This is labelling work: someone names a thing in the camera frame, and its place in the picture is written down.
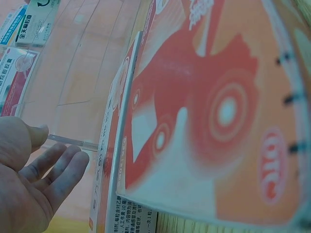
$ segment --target cardboard box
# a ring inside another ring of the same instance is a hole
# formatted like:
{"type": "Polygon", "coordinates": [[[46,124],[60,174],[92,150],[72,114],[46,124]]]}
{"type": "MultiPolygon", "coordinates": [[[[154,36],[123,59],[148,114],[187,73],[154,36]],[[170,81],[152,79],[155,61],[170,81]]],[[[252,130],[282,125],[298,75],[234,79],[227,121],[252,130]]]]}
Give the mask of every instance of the cardboard box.
{"type": "Polygon", "coordinates": [[[16,46],[42,47],[51,33],[60,0],[31,0],[16,37],[16,46]]]}
{"type": "Polygon", "coordinates": [[[156,230],[156,212],[116,195],[124,118],[141,34],[137,34],[110,87],[96,160],[90,233],[156,230]]]}
{"type": "Polygon", "coordinates": [[[26,9],[26,4],[21,5],[16,11],[11,11],[4,20],[0,28],[0,54],[4,53],[8,46],[15,46],[15,38],[26,9]]]}
{"type": "Polygon", "coordinates": [[[0,61],[0,117],[18,115],[39,53],[8,47],[0,61]]]}
{"type": "Polygon", "coordinates": [[[306,226],[310,40],[290,0],[154,0],[118,195],[214,224],[306,226]]]}

